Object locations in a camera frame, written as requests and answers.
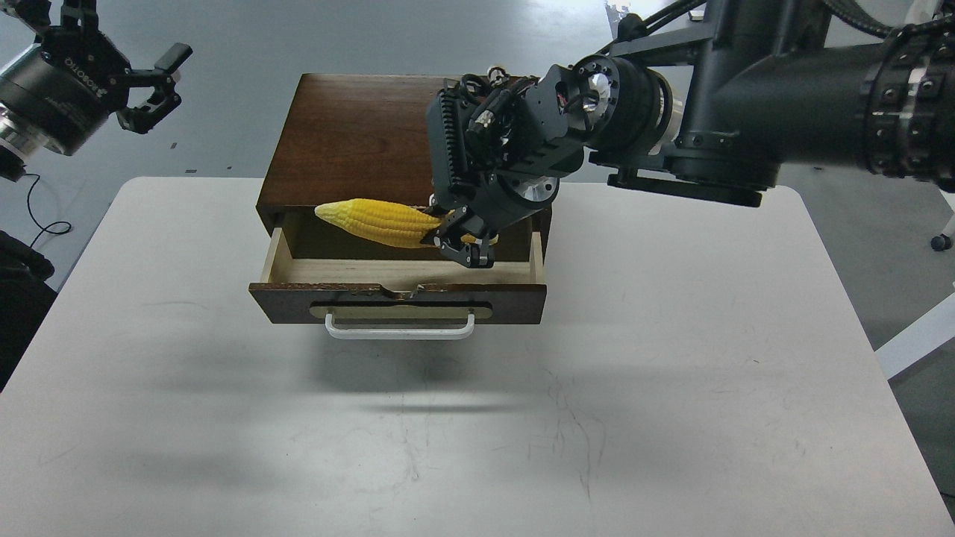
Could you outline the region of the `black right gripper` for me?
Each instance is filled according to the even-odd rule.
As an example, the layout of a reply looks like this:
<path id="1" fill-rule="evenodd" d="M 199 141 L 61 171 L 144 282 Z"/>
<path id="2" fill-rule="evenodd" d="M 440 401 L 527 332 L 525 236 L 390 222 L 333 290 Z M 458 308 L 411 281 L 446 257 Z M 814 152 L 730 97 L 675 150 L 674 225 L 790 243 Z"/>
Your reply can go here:
<path id="1" fill-rule="evenodd" d="M 2 69 L 2 152 L 30 157 L 45 148 L 75 155 L 126 105 L 126 89 L 153 89 L 140 105 L 116 112 L 123 129 L 140 135 L 181 104 L 178 68 L 193 54 L 191 45 L 177 42 L 151 70 L 132 70 L 99 30 L 98 2 L 63 1 L 58 26 L 51 23 L 51 5 L 15 1 L 15 18 L 33 31 L 34 44 Z"/>

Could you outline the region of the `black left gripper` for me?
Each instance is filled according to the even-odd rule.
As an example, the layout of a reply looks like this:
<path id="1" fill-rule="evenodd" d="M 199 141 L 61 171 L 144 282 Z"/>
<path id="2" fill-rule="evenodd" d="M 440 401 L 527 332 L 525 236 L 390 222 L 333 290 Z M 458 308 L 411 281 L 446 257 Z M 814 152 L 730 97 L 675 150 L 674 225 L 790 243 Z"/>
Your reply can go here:
<path id="1" fill-rule="evenodd" d="M 555 65 L 545 76 L 493 83 L 444 78 L 426 111 L 434 220 L 421 245 L 468 269 L 495 264 L 497 229 L 545 210 L 559 182 L 583 165 L 595 120 L 586 79 Z M 469 216 L 481 227 L 463 225 Z"/>

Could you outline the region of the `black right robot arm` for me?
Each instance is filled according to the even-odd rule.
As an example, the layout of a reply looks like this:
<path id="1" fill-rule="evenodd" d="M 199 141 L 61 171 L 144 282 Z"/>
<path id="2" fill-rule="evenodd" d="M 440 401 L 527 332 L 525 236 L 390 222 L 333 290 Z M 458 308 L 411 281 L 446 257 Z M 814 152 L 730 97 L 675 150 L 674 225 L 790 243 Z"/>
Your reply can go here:
<path id="1" fill-rule="evenodd" d="M 304 75 L 262 212 L 345 196 L 542 210 L 584 160 L 618 188 L 756 207 L 782 163 L 953 191 L 953 17 L 890 28 L 853 1 L 695 1 L 624 15 L 542 78 Z"/>

